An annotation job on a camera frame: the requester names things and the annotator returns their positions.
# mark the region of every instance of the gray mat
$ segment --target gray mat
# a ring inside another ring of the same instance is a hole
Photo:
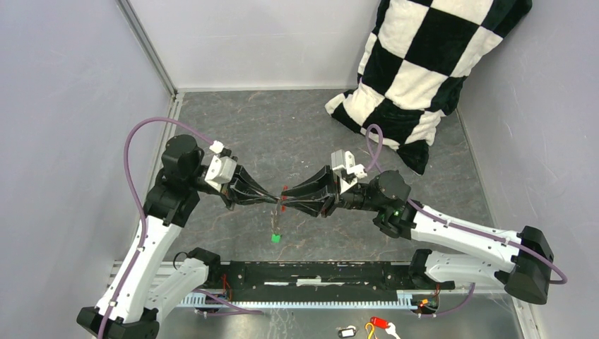
[[[338,93],[340,90],[187,93],[179,120],[231,148],[239,164],[278,195],[283,185],[299,184],[329,164],[331,152],[337,149],[351,150],[358,163],[369,162],[364,137],[324,110],[324,104]],[[456,114],[443,118],[438,126],[424,176],[412,173],[388,148],[383,149],[380,163],[385,170],[399,170],[412,187],[412,198],[457,218],[491,225]],[[409,261],[419,248],[447,251],[433,244],[391,239],[372,224],[373,212],[349,210],[337,210],[323,219],[287,209],[280,219],[282,238],[274,244],[272,205],[237,206],[228,211],[218,197],[202,194],[201,199],[165,260],[197,246],[220,254],[223,260],[243,261]]]

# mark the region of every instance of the keychain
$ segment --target keychain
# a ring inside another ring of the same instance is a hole
[[[385,332],[387,332],[387,334],[392,335],[393,337],[395,337],[395,339],[401,339],[401,338],[399,338],[399,335],[397,335],[395,324],[390,323],[385,319],[377,318],[375,316],[370,318],[369,323],[378,328],[383,328],[385,330]]]

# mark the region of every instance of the black cable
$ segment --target black cable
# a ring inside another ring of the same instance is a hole
[[[175,261],[177,261],[177,257],[178,257],[180,254],[185,254],[185,258],[189,258],[189,255],[188,255],[188,254],[187,254],[187,252],[185,252],[185,251],[181,251],[181,252],[179,252],[179,253],[175,254],[175,255],[174,255],[174,258],[172,259],[172,267],[174,267],[174,269],[175,269],[175,270],[177,269],[177,266],[174,264],[174,262],[175,262]]]

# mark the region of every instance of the red key tag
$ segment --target red key tag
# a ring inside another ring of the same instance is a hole
[[[385,319],[380,319],[377,318],[375,316],[373,316],[372,318],[370,318],[370,322],[375,325],[376,327],[379,328],[388,328],[389,327],[389,322]]]

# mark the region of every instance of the white connector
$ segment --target white connector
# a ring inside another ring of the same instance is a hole
[[[214,154],[219,154],[225,149],[225,145],[218,140],[214,140],[214,143],[208,147],[209,150],[213,151]]]
[[[345,152],[343,150],[338,150],[331,153],[331,168],[340,180],[339,194],[345,193],[348,189],[357,184],[358,179],[367,176],[364,165],[356,165],[355,157],[349,150]]]

